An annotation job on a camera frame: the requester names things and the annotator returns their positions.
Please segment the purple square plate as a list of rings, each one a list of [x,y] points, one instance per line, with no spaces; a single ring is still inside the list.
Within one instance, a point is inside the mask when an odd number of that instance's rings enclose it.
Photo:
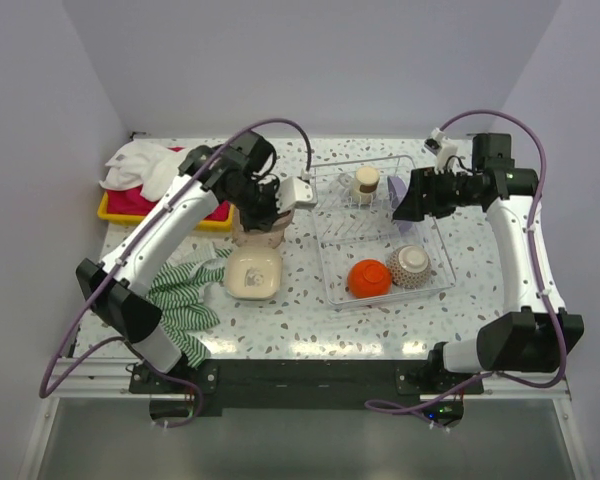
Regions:
[[[407,185],[399,176],[390,175],[387,177],[387,186],[390,197],[391,212],[395,213],[407,194]],[[393,223],[397,226],[401,234],[408,233],[413,226],[411,222],[405,220],[393,220]]]

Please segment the beige brown ceramic cup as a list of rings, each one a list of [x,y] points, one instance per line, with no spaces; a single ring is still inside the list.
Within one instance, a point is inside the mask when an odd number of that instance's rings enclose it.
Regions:
[[[350,195],[354,203],[369,205],[375,198],[380,180],[379,171],[371,166],[362,166],[355,172]]]

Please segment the patterned ceramic bowl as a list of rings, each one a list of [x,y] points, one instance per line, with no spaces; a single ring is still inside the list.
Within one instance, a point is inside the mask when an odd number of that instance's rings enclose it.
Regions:
[[[431,277],[431,260],[417,245],[405,245],[393,251],[386,262],[394,285],[404,289],[423,287]]]

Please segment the white wire dish rack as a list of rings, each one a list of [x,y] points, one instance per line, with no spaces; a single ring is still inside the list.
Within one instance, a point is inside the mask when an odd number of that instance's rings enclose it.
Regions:
[[[362,166],[376,168],[380,180],[374,200],[358,205],[351,196],[343,198],[336,178],[346,173],[354,178]],[[318,204],[312,211],[322,263],[326,294],[336,307],[353,307],[398,302],[418,297],[435,296],[456,285],[451,264],[437,222],[427,218],[412,223],[412,229],[401,234],[393,223],[387,177],[399,176],[408,186],[410,173],[416,168],[411,156],[400,155],[317,165],[312,168],[312,185]],[[389,255],[405,245],[422,247],[431,260],[431,277],[418,289],[404,289],[394,284],[382,296],[356,298],[349,291],[350,269],[365,259],[375,259],[386,265]]]

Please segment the cream square plate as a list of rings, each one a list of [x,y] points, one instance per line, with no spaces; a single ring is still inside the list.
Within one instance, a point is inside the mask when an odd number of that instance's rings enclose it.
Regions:
[[[282,266],[282,257],[275,249],[239,247],[227,258],[224,287],[236,299],[271,299],[280,288]]]

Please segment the orange plastic bowl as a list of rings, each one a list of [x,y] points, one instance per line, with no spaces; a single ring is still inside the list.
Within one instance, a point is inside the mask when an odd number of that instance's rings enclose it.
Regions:
[[[347,286],[356,298],[370,298],[387,294],[392,277],[389,269],[380,261],[365,259],[357,262],[349,271]]]

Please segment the brown square plate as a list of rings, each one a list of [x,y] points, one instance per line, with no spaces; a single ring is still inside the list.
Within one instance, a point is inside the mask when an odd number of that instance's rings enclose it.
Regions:
[[[251,215],[237,210],[236,219],[232,225],[231,235],[238,247],[253,246],[277,248],[284,240],[284,232],[292,223],[294,211],[280,214],[275,221],[257,223]]]

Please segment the clear glass cup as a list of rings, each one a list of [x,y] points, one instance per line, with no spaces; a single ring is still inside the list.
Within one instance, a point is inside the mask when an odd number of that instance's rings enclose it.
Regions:
[[[340,190],[340,196],[348,198],[351,196],[354,178],[346,173],[341,173],[336,178],[336,184]]]

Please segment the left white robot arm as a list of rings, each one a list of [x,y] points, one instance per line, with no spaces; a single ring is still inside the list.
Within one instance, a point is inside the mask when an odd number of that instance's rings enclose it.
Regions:
[[[273,184],[264,183],[274,146],[247,131],[231,142],[186,153],[157,205],[116,249],[99,262],[76,269],[90,310],[113,328],[136,356],[152,367],[153,382],[165,392],[187,380],[184,353],[160,321],[162,312],[145,296],[171,254],[221,203],[245,214],[251,227],[269,227],[279,217]]]

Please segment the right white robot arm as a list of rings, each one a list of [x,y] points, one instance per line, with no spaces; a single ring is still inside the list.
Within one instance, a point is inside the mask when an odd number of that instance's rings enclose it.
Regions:
[[[446,393],[461,374],[482,372],[511,380],[520,373],[554,373],[562,379],[584,322],[568,313],[551,272],[538,173],[516,166],[508,134],[475,135],[471,165],[460,171],[453,169],[461,162],[458,147],[442,130],[433,130],[424,146],[435,155],[435,164],[411,171],[394,219],[415,223],[447,217],[459,207],[481,207],[496,239],[504,295],[502,315],[473,339],[434,347],[425,369],[428,386]]]

